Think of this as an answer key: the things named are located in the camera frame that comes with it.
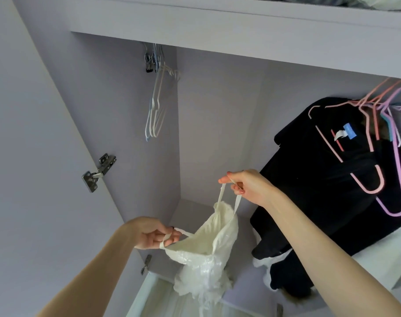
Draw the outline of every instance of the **hand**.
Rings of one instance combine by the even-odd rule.
[[[137,249],[157,249],[166,234],[171,234],[171,237],[164,241],[164,246],[167,247],[177,242],[182,235],[172,227],[164,226],[159,219],[151,217],[134,218],[124,225],[135,234],[136,246],[134,247]]]
[[[267,196],[272,190],[278,190],[258,171],[250,169],[240,172],[227,172],[227,175],[219,179],[219,183],[230,183],[230,178],[237,183],[231,185],[231,189],[237,195],[242,195],[244,198],[259,206],[264,207]]]

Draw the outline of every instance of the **clothing label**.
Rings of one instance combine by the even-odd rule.
[[[334,137],[334,141],[337,141],[338,138],[344,138],[347,136],[348,136],[348,134],[347,134],[346,130],[337,131],[337,133],[335,134],[335,137]]]
[[[349,136],[349,139],[353,139],[354,137],[357,136],[357,134],[353,131],[352,126],[350,125],[350,123],[346,123],[343,126],[344,130],[346,130],[347,135]]]

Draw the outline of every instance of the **person's left hand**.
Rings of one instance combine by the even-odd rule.
[[[131,231],[136,234],[137,249],[157,249],[164,240],[166,234],[171,234],[170,238],[164,241],[167,247],[177,242],[182,235],[172,227],[164,226],[159,219],[151,217],[138,217],[128,221],[126,224]]]

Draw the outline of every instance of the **forearm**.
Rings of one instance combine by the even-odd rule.
[[[103,316],[137,236],[121,226],[98,255],[38,314],[39,317]]]
[[[337,316],[401,316],[397,299],[281,191],[270,187],[265,208]]]

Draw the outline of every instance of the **blue tag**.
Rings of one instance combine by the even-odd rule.
[[[352,126],[350,125],[350,123],[346,123],[343,126],[344,130],[346,130],[347,135],[349,136],[349,139],[353,139],[354,137],[357,136],[357,134],[353,131]]]

